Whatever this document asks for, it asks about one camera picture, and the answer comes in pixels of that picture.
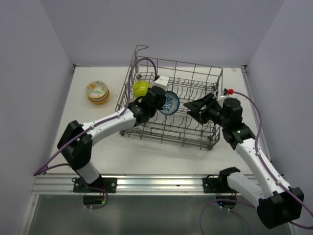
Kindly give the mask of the white blue patterned bowl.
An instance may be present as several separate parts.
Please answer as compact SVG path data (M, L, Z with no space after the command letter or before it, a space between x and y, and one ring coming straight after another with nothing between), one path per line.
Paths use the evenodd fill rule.
M160 112L166 116L171 116L178 111L180 100L178 95L172 91L166 91L165 98L165 103Z

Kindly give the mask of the orange ribbed bowl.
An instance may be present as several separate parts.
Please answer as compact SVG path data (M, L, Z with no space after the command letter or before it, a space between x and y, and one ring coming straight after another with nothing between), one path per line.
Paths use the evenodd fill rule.
M108 100L109 96L110 96L110 92L107 92L103 97L99 99L93 99L93 98L88 97L88 100L93 104L102 104Z

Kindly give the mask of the white floral leaf bowl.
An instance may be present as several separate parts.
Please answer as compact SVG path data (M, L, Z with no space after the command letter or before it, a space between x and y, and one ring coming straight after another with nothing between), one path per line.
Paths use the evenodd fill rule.
M86 95L105 94L107 91L108 91L107 85L103 81L99 80L90 82L85 88Z

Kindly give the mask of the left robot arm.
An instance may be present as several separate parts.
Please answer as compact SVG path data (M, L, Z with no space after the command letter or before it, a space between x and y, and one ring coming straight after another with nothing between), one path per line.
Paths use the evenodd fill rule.
M84 186L90 192L97 192L102 186L100 173L91 162L92 147L114 133L146 123L161 110L165 94L166 87L152 86L142 99L130 102L113 115L85 124L72 121L67 125L57 148L69 166L83 178Z

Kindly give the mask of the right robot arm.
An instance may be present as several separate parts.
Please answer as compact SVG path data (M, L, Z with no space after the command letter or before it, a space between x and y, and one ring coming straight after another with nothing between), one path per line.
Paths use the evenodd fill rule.
M216 99L209 93L184 106L188 109L188 115L199 124L212 121L222 128L226 142L245 161L257 180L254 183L239 169L230 167L218 175L221 191L240 193L256 208L259 219L268 229L300 217L304 193L300 188L292 187L257 146L254 133L243 123L243 108L238 99Z

